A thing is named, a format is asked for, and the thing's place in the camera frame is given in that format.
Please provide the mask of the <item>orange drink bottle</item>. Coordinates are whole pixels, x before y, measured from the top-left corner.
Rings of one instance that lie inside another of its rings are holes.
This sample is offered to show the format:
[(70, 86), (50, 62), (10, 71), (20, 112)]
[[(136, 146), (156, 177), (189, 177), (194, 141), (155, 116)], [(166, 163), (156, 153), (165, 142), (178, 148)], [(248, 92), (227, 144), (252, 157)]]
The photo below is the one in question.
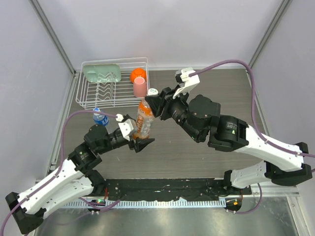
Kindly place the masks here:
[(154, 115), (148, 102), (143, 98), (138, 106), (136, 127), (137, 130), (133, 134), (134, 139), (149, 138), (151, 126), (154, 121)]

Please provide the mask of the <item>blue label water bottle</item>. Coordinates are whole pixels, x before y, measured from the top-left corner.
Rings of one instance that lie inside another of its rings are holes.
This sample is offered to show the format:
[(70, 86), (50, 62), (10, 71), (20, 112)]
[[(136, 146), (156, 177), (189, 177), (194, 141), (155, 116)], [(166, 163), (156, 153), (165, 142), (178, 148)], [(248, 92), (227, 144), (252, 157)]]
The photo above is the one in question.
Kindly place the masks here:
[(93, 120), (95, 124), (107, 126), (108, 125), (108, 117), (102, 114), (94, 113), (93, 114)]

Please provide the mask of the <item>white blue bottle cap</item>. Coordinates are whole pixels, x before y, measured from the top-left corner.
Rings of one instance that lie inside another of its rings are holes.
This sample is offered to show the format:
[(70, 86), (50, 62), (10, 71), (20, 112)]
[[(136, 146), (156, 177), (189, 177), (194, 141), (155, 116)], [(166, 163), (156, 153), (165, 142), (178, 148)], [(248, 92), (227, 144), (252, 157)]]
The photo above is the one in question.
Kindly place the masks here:
[(95, 116), (101, 115), (101, 110), (100, 110), (99, 108), (94, 108), (94, 109), (93, 109), (93, 114), (94, 114)]

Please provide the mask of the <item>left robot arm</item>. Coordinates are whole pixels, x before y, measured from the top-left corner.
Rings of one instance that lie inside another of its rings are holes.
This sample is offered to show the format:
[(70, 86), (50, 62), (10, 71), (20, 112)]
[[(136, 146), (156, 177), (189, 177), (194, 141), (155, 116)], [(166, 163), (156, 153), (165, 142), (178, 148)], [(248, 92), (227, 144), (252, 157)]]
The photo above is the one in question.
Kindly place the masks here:
[(106, 180), (94, 169), (102, 161), (100, 155), (123, 146), (140, 152), (154, 141), (133, 139), (132, 131), (126, 123), (112, 133), (105, 126), (92, 126), (84, 142), (55, 171), (23, 193), (9, 193), (5, 199), (21, 234), (38, 228), (52, 212), (73, 199), (100, 196), (106, 188)]

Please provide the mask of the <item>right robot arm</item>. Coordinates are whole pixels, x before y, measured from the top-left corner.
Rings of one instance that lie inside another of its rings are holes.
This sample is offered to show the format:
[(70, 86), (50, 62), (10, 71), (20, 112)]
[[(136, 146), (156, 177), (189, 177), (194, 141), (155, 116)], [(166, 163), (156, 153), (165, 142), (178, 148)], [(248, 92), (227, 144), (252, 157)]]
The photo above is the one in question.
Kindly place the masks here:
[(222, 152), (237, 152), (261, 159), (261, 162), (240, 170), (224, 173), (222, 188), (234, 194), (252, 184), (271, 182), (280, 186), (296, 186), (313, 177), (310, 165), (304, 163), (305, 143), (290, 145), (259, 136), (245, 121), (221, 115), (221, 105), (201, 94), (191, 101), (188, 95), (174, 96), (165, 88), (157, 95), (147, 95), (154, 117), (172, 118), (196, 142)]

